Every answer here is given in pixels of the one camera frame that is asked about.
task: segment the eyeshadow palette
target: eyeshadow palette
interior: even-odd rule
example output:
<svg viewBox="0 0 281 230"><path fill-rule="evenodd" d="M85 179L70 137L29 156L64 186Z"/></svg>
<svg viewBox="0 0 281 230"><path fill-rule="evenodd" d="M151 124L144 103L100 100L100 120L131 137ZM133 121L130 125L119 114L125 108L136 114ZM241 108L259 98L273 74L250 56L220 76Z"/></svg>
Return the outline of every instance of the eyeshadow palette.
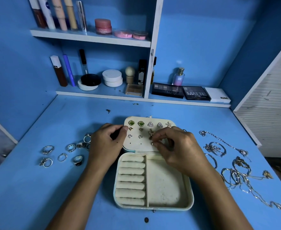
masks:
<svg viewBox="0 0 281 230"><path fill-rule="evenodd" d="M152 94L166 97L184 98L184 93L181 86L161 83L153 83Z"/></svg>
<svg viewBox="0 0 281 230"><path fill-rule="evenodd" d="M201 86L182 86L187 100L208 100L211 98Z"/></svg>

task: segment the perfume bottle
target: perfume bottle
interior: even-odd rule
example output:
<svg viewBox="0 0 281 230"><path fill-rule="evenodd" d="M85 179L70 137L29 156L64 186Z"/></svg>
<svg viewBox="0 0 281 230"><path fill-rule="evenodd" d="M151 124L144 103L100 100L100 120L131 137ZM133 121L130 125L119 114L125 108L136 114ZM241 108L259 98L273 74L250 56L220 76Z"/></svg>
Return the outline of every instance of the perfume bottle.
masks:
<svg viewBox="0 0 281 230"><path fill-rule="evenodd" d="M181 86L185 74L183 73L184 68L179 68L179 72L174 75L172 85Z"/></svg>

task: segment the black compact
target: black compact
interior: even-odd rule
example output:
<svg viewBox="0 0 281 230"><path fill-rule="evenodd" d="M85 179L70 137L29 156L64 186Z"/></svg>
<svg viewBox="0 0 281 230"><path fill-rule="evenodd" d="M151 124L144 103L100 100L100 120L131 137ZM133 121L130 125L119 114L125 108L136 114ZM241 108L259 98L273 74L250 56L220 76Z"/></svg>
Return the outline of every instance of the black compact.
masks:
<svg viewBox="0 0 281 230"><path fill-rule="evenodd" d="M81 82L86 86L97 86L101 84L101 78L96 74L85 74L81 76Z"/></svg>
<svg viewBox="0 0 281 230"><path fill-rule="evenodd" d="M211 98L201 86L182 86L187 100L208 100Z"/></svg>
<svg viewBox="0 0 281 230"><path fill-rule="evenodd" d="M153 83L152 94L166 97L184 98L184 93L181 86L161 83Z"/></svg>

